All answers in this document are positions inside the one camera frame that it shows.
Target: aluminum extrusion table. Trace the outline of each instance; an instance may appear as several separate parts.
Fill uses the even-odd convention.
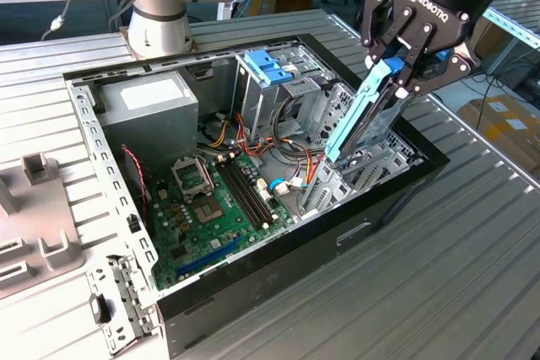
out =
[[[360,76],[365,51],[322,11],[193,25],[202,49],[311,33]],[[86,264],[0,301],[3,357],[108,358],[84,270],[122,253],[60,74],[130,61],[120,35],[0,48],[0,168],[61,165]],[[451,162],[398,219],[201,342],[185,359],[527,358],[540,345],[540,186],[431,98],[405,115]],[[154,336],[122,358],[166,359]]]

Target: cable connector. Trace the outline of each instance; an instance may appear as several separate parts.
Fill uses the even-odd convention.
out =
[[[217,113],[216,113],[216,118],[217,118],[219,121],[221,121],[221,122],[227,121],[227,120],[226,120],[226,119],[227,119],[227,116],[226,116],[225,114],[223,114],[223,113],[217,112]]]
[[[51,31],[58,31],[63,26],[66,19],[60,14],[51,21]]]

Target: wire bundle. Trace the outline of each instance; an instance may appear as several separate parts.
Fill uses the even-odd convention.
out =
[[[238,132],[236,133],[236,144],[238,145],[238,148],[240,148],[246,154],[250,156],[259,156],[265,153],[268,149],[270,149],[274,145],[273,142],[271,142],[272,138],[267,137],[267,138],[261,139],[256,146],[250,147],[246,138],[246,132],[244,129],[244,120],[242,119],[242,116],[240,115],[240,113],[236,115],[236,120],[238,121]]]
[[[208,146],[211,147],[211,148],[217,148],[219,146],[221,146],[221,144],[224,142],[225,140],[225,133],[227,132],[227,121],[224,121],[223,123],[223,127],[221,128],[221,134],[219,135],[219,138],[216,142],[213,142],[211,144],[209,144]]]

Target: metal bracket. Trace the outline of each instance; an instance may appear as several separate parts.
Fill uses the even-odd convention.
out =
[[[424,49],[435,32],[435,26],[431,23],[426,23],[418,32],[418,36],[414,40],[414,43],[412,43],[411,49],[405,57],[405,66],[397,77],[397,84],[399,86],[407,86],[409,80],[413,76],[414,66],[424,54]]]
[[[385,8],[391,0],[365,0],[364,6],[364,19],[360,27],[360,34],[362,36],[363,46],[372,46],[374,43],[374,37],[372,33],[375,31],[376,17],[378,12]]]
[[[409,24],[415,14],[416,10],[414,8],[404,8],[402,12],[393,21],[392,25],[388,28],[385,34],[382,35],[381,42],[378,43],[375,47],[370,48],[371,59],[374,63],[377,63],[381,60],[388,47],[393,41],[397,39],[397,37],[403,32],[403,30],[405,30],[407,24]],[[421,54],[424,51],[424,47],[422,46],[419,49],[419,54]]]
[[[109,353],[116,355],[159,327],[154,298],[142,270],[131,255],[111,256],[86,272],[92,292],[91,308],[96,323],[104,325]],[[106,305],[110,318],[96,316],[96,303]]]
[[[450,58],[446,70],[441,75],[424,81],[413,79],[408,88],[412,89],[416,96],[433,92],[447,84],[454,83],[469,76],[473,71],[473,64],[474,62],[468,58],[454,54]]]

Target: white connector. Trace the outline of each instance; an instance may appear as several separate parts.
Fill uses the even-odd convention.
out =
[[[58,15],[54,20],[51,21],[51,31],[58,31],[64,25],[65,18],[62,15]]]
[[[302,178],[301,177],[293,177],[287,183],[289,185],[293,186],[293,187],[302,187]]]
[[[278,193],[278,196],[283,196],[289,193],[289,187],[287,186],[287,183],[285,182],[279,183],[273,189],[276,193]]]
[[[264,179],[261,177],[256,180],[256,188],[259,191],[259,196],[264,200],[264,202],[268,202],[272,200],[272,195],[268,192],[268,185],[267,182],[264,181]]]

